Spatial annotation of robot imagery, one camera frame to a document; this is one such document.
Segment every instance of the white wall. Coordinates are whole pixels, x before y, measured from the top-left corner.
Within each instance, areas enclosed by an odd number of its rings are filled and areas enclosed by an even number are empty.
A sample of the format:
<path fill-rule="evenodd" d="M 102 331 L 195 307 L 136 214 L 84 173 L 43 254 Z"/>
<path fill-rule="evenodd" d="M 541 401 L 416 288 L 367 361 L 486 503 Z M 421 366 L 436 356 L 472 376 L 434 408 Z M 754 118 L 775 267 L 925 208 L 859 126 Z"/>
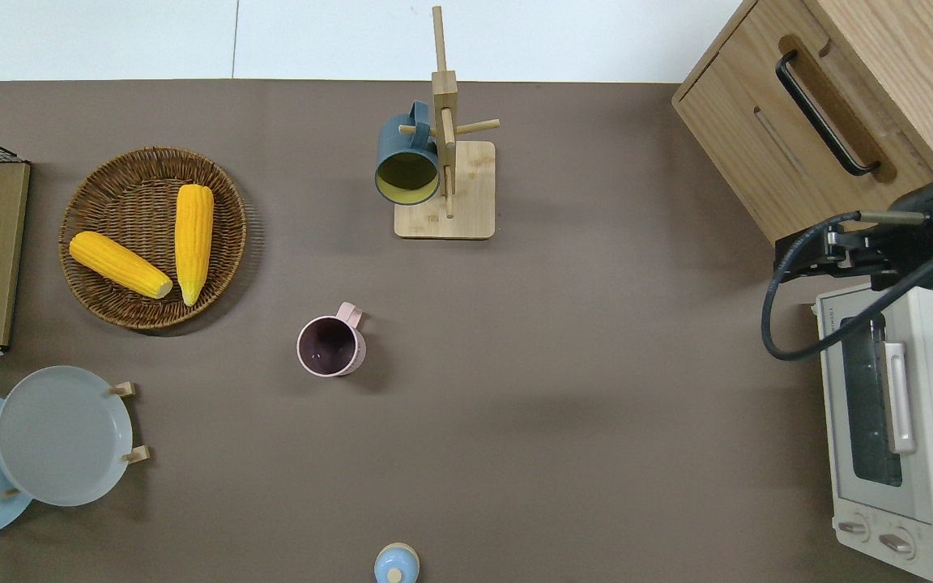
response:
<path fill-rule="evenodd" d="M 678 82 L 740 0 L 445 0 L 464 81 Z M 0 0 L 0 80 L 415 79 L 414 0 Z"/>

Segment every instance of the wooden peg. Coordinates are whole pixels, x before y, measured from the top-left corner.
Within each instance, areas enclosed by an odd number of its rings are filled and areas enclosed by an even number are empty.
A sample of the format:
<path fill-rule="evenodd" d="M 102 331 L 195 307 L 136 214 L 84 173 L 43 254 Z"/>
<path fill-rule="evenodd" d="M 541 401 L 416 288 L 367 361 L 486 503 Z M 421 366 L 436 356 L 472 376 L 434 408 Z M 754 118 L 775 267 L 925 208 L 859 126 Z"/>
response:
<path fill-rule="evenodd" d="M 149 448 L 145 445 L 140 445 L 139 447 L 134 447 L 132 453 L 126 453 L 121 456 L 123 461 L 129 462 L 129 464 L 134 464 L 135 462 L 141 462 L 143 460 L 148 460 L 149 458 Z"/>
<path fill-rule="evenodd" d="M 136 386 L 132 384 L 132 381 L 123 381 L 123 383 L 118 383 L 111 387 L 108 394 L 117 395 L 119 398 L 126 398 L 126 396 L 132 396 L 136 394 Z"/>
<path fill-rule="evenodd" d="M 452 187 L 451 182 L 456 180 L 456 172 L 452 169 L 451 166 L 445 166 L 445 184 L 448 185 L 448 188 L 445 188 L 445 217 L 451 219 L 452 215 L 452 195 L 455 194 L 455 188 Z"/>
<path fill-rule="evenodd" d="M 452 125 L 452 109 L 441 110 L 441 137 L 445 140 L 445 147 L 456 147 L 456 126 Z"/>
<path fill-rule="evenodd" d="M 437 70 L 448 70 L 445 64 L 445 25 L 441 22 L 441 7 L 431 8 L 430 14 L 434 16 L 434 48 L 437 48 Z"/>
<path fill-rule="evenodd" d="M 475 121 L 474 123 L 466 123 L 463 126 L 456 126 L 456 135 L 460 134 L 473 134 L 474 132 L 481 132 L 481 130 L 494 130 L 499 128 L 500 122 L 499 119 L 486 119 L 486 121 Z M 403 134 L 414 134 L 415 126 L 399 126 L 399 132 Z M 437 130 L 431 128 L 430 136 L 437 137 Z"/>

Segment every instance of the blue lid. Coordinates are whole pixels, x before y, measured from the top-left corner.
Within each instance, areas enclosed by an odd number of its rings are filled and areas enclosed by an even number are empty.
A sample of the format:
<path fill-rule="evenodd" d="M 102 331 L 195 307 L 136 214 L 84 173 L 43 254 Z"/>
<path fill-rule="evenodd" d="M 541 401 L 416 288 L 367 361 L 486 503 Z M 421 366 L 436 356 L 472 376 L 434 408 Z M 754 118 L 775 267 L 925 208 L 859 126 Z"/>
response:
<path fill-rule="evenodd" d="M 405 543 L 391 543 L 377 555 L 373 576 L 377 583 L 415 583 L 420 575 L 420 558 Z"/>

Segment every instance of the pink mug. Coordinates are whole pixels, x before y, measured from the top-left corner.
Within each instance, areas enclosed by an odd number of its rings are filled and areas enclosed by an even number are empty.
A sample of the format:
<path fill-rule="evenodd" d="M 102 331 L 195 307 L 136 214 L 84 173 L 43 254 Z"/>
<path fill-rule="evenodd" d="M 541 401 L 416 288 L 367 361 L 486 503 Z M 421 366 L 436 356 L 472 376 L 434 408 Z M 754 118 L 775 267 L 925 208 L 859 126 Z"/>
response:
<path fill-rule="evenodd" d="M 362 365 L 366 339 L 359 332 L 362 309 L 344 302 L 337 315 L 309 321 L 297 335 L 297 360 L 316 377 L 343 377 Z"/>

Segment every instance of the black cable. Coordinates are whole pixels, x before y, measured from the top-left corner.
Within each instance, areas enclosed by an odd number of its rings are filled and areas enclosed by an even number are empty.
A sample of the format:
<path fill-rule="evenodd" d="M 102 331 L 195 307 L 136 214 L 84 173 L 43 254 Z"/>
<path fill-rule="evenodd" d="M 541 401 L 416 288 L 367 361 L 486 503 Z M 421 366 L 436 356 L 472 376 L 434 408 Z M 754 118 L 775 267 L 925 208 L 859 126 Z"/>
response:
<path fill-rule="evenodd" d="M 881 313 L 881 310 L 895 303 L 905 292 L 909 292 L 910 289 L 917 287 L 917 285 L 933 275 L 933 257 L 931 257 L 930 261 L 924 262 L 915 269 L 914 272 L 910 273 L 910 275 L 902 278 L 885 291 L 883 295 L 879 296 L 875 302 L 871 303 L 865 310 L 856 315 L 856 317 L 849 318 L 840 328 L 837 328 L 825 338 L 819 340 L 818 343 L 812 344 L 810 347 L 801 348 L 799 351 L 784 351 L 781 350 L 780 347 L 777 347 L 777 344 L 773 342 L 773 332 L 771 332 L 769 328 L 769 318 L 771 314 L 773 314 L 773 300 L 775 296 L 777 296 L 777 289 L 780 287 L 785 273 L 790 269 L 790 265 L 794 261 L 794 256 L 797 255 L 810 240 L 815 239 L 816 236 L 821 236 L 827 228 L 831 228 L 845 221 L 858 221 L 859 218 L 860 213 L 856 211 L 855 213 L 836 215 L 836 217 L 830 217 L 819 224 L 813 225 L 811 228 L 808 228 L 806 232 L 801 233 L 801 236 L 797 237 L 797 240 L 794 240 L 794 243 L 787 250 L 787 253 L 782 256 L 780 266 L 778 266 L 777 270 L 773 273 L 773 280 L 769 281 L 769 287 L 766 289 L 765 302 L 762 303 L 762 343 L 765 344 L 765 350 L 769 351 L 769 354 L 773 355 L 773 357 L 780 360 L 800 360 L 825 351 L 826 348 L 839 343 L 845 336 L 852 335 L 856 329 L 865 325 L 874 315 Z"/>

